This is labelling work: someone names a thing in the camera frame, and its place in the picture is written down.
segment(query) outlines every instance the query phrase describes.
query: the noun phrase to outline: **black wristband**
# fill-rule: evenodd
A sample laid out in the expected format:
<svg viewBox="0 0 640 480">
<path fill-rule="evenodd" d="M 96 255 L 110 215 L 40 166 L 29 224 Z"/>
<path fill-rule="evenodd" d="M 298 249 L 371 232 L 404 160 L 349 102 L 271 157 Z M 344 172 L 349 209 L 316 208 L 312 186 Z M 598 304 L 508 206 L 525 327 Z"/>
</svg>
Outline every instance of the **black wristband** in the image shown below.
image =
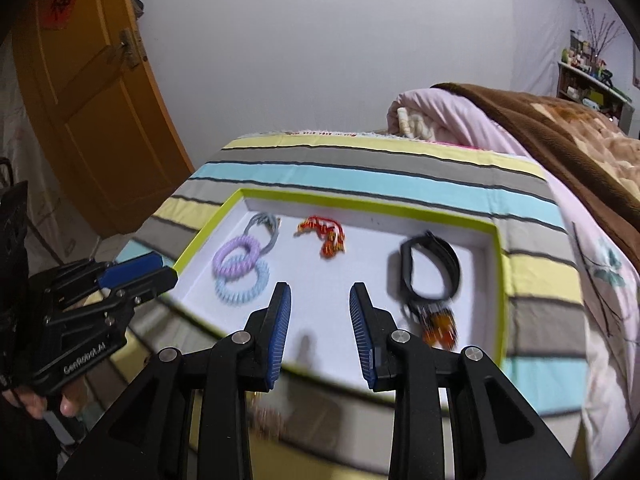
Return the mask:
<svg viewBox="0 0 640 480">
<path fill-rule="evenodd" d="M 450 288 L 441 298 L 425 298 L 414 290 L 412 284 L 414 274 L 414 256 L 412 247 L 420 245 L 439 259 L 449 275 Z M 460 262 L 455 251 L 446 241 L 438 238 L 431 231 L 421 236 L 411 238 L 400 245 L 400 296 L 416 316 L 421 316 L 424 310 L 432 314 L 445 310 L 446 303 L 458 292 L 460 286 Z"/>
</svg>

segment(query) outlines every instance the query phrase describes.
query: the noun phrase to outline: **blue stripe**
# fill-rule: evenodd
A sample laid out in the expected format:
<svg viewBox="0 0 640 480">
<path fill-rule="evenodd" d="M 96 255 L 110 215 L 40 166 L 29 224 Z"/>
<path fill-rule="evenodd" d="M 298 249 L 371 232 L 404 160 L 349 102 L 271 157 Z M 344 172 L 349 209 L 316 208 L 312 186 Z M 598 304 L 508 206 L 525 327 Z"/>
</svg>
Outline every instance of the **blue stripe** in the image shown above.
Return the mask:
<svg viewBox="0 0 640 480">
<path fill-rule="evenodd" d="M 533 196 L 505 189 L 482 189 L 393 173 L 292 164 L 210 162 L 199 168 L 192 178 L 218 178 L 236 182 L 252 180 L 260 184 L 291 184 L 369 193 L 462 209 L 470 213 L 530 218 L 564 228 L 558 206 Z"/>
<path fill-rule="evenodd" d="M 129 240 L 127 245 L 124 246 L 124 249 L 120 251 L 120 254 L 116 256 L 116 262 L 126 262 L 127 260 L 131 260 L 133 258 L 151 252 L 153 252 L 153 249 L 149 249 L 148 247 L 135 240 Z M 173 267 L 175 265 L 175 262 L 171 258 L 167 258 L 166 256 L 164 256 L 164 254 L 161 254 L 161 256 L 163 265 L 169 267 Z"/>
<path fill-rule="evenodd" d="M 588 371 L 585 359 L 508 357 L 502 371 L 540 415 L 582 407 Z"/>
</svg>

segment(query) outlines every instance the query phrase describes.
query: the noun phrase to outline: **bed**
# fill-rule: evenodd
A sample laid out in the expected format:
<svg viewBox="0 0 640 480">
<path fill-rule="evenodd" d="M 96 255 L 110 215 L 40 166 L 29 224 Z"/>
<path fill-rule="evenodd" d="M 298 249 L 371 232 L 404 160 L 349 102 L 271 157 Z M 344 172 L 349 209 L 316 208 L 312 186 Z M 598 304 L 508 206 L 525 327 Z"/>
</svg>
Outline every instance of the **bed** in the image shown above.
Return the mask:
<svg viewBox="0 0 640 480">
<path fill-rule="evenodd" d="M 400 94 L 390 133 L 536 160 L 570 233 L 588 316 L 582 410 L 591 475 L 640 410 L 640 142 L 603 115 L 555 98 L 443 84 Z"/>
<path fill-rule="evenodd" d="M 398 176 L 408 181 L 396 182 Z M 462 195 L 444 191 L 452 184 Z M 241 137 L 196 170 L 134 234 L 117 260 L 155 250 L 174 264 L 220 206 L 247 187 L 411 203 L 493 222 L 507 269 L 508 307 L 500 329 L 504 347 L 492 358 L 572 452 L 591 387 L 587 357 L 594 345 L 585 330 L 572 237 L 539 164 L 522 156 L 375 134 Z M 196 351 L 220 335 L 165 297 L 137 310 L 124 354 L 130 346 Z M 142 361 L 132 366 L 124 354 L 114 360 L 132 378 Z M 287 420 L 279 443 L 254 442 L 258 478 L 278 461 L 294 460 L 292 452 L 298 453 L 295 460 L 305 472 L 321 474 L 329 467 L 338 476 L 387 475 L 392 400 L 328 381 L 313 370 L 286 367 L 263 402 Z M 444 434 L 446 473 L 452 478 L 446 420 Z"/>
</svg>

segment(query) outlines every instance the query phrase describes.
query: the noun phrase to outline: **finger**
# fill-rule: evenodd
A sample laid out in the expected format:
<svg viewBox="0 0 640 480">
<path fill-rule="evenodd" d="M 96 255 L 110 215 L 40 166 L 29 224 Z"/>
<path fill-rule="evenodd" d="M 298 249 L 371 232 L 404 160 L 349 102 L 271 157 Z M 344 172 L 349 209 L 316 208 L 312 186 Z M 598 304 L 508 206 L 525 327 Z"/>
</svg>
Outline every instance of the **finger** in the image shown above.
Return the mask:
<svg viewBox="0 0 640 480">
<path fill-rule="evenodd" d="M 84 378 L 73 381 L 62 388 L 60 413 L 64 416 L 76 416 L 86 405 L 88 396 Z"/>
<path fill-rule="evenodd" d="M 42 415 L 46 411 L 46 409 L 44 409 L 41 404 L 38 406 L 35 406 L 33 404 L 25 404 L 24 407 L 26 408 L 27 413 L 29 413 L 29 415 L 31 415 L 33 418 L 36 418 L 37 420 L 40 420 L 42 418 Z"/>
<path fill-rule="evenodd" d="M 18 404 L 18 401 L 15 400 L 14 394 L 12 393 L 11 390 L 6 390 L 4 392 L 2 392 L 2 396 L 9 402 L 9 404 L 11 404 L 12 406 L 15 406 L 16 408 L 20 408 L 20 404 Z"/>
<path fill-rule="evenodd" d="M 16 400 L 14 391 L 18 395 L 20 402 Z M 42 418 L 42 413 L 47 409 L 47 399 L 37 395 L 26 386 L 19 386 L 13 391 L 2 392 L 2 396 L 16 408 L 24 406 L 27 412 L 35 418 Z"/>
</svg>

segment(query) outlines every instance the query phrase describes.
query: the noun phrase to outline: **gray hair tie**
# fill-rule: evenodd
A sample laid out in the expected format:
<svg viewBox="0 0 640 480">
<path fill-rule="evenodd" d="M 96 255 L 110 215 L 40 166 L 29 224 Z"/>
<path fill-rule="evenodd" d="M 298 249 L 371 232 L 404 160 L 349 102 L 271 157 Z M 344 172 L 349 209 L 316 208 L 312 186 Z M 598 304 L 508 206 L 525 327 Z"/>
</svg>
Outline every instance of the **gray hair tie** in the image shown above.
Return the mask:
<svg viewBox="0 0 640 480">
<path fill-rule="evenodd" d="M 271 213 L 258 213 L 251 217 L 249 223 L 244 228 L 244 234 L 249 234 L 249 229 L 256 224 L 265 224 L 267 229 L 271 232 L 271 240 L 263 248 L 260 249 L 260 256 L 264 256 L 266 253 L 273 249 L 278 239 L 278 219 Z"/>
</svg>

